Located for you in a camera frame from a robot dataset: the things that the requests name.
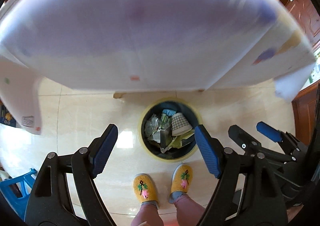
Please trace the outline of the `right pink trouser leg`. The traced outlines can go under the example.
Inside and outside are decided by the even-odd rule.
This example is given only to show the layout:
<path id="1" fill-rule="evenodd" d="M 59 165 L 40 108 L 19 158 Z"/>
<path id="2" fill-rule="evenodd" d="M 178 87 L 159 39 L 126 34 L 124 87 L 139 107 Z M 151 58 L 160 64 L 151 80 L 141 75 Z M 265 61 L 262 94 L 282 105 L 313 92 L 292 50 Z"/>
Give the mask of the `right pink trouser leg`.
<path id="1" fill-rule="evenodd" d="M 183 192 L 174 200 L 174 206 L 177 210 L 177 222 L 181 226 L 197 225 L 206 210 Z"/>

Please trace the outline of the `yellow round trash bin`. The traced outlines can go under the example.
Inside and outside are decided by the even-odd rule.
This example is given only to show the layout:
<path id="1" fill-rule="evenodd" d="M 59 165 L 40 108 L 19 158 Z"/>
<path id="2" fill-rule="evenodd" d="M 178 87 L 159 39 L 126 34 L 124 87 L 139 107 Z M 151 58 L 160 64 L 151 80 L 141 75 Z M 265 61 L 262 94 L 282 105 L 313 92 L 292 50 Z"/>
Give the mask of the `yellow round trash bin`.
<path id="1" fill-rule="evenodd" d="M 140 144 L 157 160 L 183 161 L 197 149 L 194 129 L 201 121 L 200 114 L 187 102 L 161 99 L 142 114 L 138 126 Z"/>

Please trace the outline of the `left pink trouser leg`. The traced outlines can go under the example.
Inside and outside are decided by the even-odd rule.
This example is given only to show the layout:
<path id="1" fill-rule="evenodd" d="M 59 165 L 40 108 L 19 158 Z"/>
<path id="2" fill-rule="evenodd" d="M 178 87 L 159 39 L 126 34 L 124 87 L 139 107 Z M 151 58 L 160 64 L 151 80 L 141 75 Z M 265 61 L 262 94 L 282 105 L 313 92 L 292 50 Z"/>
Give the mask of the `left pink trouser leg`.
<path id="1" fill-rule="evenodd" d="M 143 202 L 140 206 L 139 212 L 132 220 L 131 225 L 150 225 L 163 226 L 163 220 L 158 214 L 157 205 L 155 202 Z"/>

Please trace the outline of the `pink trouser leg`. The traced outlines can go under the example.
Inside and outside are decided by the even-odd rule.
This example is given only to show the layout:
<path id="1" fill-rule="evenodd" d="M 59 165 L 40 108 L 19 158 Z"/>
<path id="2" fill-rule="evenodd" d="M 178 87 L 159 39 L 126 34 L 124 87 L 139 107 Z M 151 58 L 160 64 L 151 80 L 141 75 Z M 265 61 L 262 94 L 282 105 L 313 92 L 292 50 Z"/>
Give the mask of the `pink trouser leg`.
<path id="1" fill-rule="evenodd" d="M 157 205 L 155 202 L 143 202 L 140 206 L 139 212 L 132 220 L 131 225 L 150 225 L 163 226 L 163 220 L 158 214 Z"/>
<path id="2" fill-rule="evenodd" d="M 177 210 L 177 222 L 181 226 L 197 225 L 206 210 L 183 192 L 174 200 L 174 206 Z"/>

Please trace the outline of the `right yellow embroidered slipper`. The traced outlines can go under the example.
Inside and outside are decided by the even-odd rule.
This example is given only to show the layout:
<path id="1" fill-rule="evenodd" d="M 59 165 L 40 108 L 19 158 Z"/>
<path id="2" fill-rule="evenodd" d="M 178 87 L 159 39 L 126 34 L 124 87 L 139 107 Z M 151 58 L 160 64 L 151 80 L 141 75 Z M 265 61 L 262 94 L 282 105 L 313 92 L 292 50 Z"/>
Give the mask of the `right yellow embroidered slipper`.
<path id="1" fill-rule="evenodd" d="M 172 174 L 169 203 L 173 204 L 176 199 L 189 191 L 193 180 L 193 169 L 188 164 L 180 164 Z"/>

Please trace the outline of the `brown wooden door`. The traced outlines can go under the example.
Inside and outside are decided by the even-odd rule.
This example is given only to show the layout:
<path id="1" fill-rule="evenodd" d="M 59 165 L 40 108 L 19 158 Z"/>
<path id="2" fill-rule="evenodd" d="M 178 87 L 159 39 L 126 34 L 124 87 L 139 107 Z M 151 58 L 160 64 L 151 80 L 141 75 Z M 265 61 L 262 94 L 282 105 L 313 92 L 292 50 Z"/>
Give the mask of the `brown wooden door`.
<path id="1" fill-rule="evenodd" d="M 311 0 L 278 0 L 295 18 L 304 34 L 303 41 L 315 55 L 315 70 L 307 76 L 305 85 L 292 101 L 295 134 L 305 145 L 311 143 L 315 125 L 315 104 L 319 86 L 319 13 Z"/>

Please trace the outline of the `cartoon monster tablecloth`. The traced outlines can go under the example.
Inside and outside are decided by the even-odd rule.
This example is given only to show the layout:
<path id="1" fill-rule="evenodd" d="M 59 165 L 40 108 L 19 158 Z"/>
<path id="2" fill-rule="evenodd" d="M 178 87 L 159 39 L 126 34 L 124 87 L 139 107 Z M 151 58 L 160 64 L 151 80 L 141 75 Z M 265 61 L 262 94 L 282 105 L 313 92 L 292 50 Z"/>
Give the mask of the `cartoon monster tablecloth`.
<path id="1" fill-rule="evenodd" d="M 1 100 L 32 134 L 42 78 L 109 92 L 272 79 L 291 101 L 316 62 L 277 0 L 9 0 L 1 12 Z"/>

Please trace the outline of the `yellow embroidered slipper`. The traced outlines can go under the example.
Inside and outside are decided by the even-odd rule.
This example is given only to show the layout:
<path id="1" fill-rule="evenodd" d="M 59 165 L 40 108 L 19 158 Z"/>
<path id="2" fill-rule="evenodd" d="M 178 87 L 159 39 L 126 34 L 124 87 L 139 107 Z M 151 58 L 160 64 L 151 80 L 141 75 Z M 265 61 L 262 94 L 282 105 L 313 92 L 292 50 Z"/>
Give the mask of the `yellow embroidered slipper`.
<path id="1" fill-rule="evenodd" d="M 172 174 L 169 203 L 173 204 L 176 199 L 189 191 L 193 180 L 193 169 L 188 164 L 180 164 Z"/>
<path id="2" fill-rule="evenodd" d="M 133 190 L 140 204 L 152 204 L 159 208 L 157 189 L 149 175 L 145 173 L 136 175 L 133 180 Z"/>

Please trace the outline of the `blue face mask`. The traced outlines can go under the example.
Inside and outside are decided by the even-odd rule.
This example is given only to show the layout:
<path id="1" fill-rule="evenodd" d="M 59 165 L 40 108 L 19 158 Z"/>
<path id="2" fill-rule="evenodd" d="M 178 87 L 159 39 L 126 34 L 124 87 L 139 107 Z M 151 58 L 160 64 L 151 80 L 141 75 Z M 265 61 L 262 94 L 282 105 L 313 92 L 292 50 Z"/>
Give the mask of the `blue face mask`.
<path id="1" fill-rule="evenodd" d="M 171 110 L 171 109 L 164 109 L 164 110 L 162 111 L 162 113 L 163 113 L 163 114 L 166 114 L 166 115 L 169 116 L 169 117 L 172 117 L 172 116 L 176 113 L 176 111 L 175 111 L 175 110 Z"/>

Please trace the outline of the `yellow-green plastic wrapper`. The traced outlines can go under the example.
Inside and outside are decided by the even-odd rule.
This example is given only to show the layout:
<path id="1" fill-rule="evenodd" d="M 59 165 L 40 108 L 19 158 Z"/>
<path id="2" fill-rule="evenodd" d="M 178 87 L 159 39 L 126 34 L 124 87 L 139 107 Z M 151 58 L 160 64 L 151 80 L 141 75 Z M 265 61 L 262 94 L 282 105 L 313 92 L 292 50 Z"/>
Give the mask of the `yellow-green plastic wrapper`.
<path id="1" fill-rule="evenodd" d="M 169 144 L 169 148 L 180 149 L 185 145 L 190 144 L 194 140 L 194 130 L 184 133 L 180 136 L 176 136 Z"/>

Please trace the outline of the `left yellow embroidered slipper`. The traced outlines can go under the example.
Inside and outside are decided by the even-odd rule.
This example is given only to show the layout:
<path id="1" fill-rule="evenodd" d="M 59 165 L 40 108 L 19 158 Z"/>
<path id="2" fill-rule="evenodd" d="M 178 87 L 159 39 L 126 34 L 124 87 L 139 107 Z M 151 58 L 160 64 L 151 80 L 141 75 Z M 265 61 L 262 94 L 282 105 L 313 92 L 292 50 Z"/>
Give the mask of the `left yellow embroidered slipper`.
<path id="1" fill-rule="evenodd" d="M 159 208 L 157 189 L 149 175 L 145 173 L 136 175 L 133 180 L 133 190 L 140 204 L 152 204 Z"/>

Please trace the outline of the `wooden table legs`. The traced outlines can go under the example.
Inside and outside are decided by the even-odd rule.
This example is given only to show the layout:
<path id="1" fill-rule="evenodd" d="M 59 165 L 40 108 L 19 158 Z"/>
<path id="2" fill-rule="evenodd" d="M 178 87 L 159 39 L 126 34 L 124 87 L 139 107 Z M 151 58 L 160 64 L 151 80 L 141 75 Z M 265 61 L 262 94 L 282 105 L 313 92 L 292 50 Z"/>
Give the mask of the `wooden table legs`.
<path id="1" fill-rule="evenodd" d="M 202 93 L 206 90 L 204 89 L 198 89 L 198 90 L 193 90 L 193 91 L 176 91 L 176 92 L 199 92 L 199 93 Z M 140 93 L 171 93 L 173 91 L 146 91 L 146 92 L 115 92 L 113 94 L 113 99 L 120 99 L 122 98 L 124 95 L 126 94 L 140 94 Z"/>

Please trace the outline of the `blue plastic stool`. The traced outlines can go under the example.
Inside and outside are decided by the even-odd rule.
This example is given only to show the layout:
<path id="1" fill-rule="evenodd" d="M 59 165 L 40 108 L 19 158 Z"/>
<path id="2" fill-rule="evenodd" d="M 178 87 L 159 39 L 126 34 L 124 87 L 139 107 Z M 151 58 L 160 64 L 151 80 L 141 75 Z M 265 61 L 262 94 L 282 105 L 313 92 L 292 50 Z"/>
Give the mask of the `blue plastic stool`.
<path id="1" fill-rule="evenodd" d="M 22 220 L 25 217 L 36 175 L 37 170 L 32 168 L 26 174 L 15 178 L 8 178 L 1 182 L 1 194 Z"/>

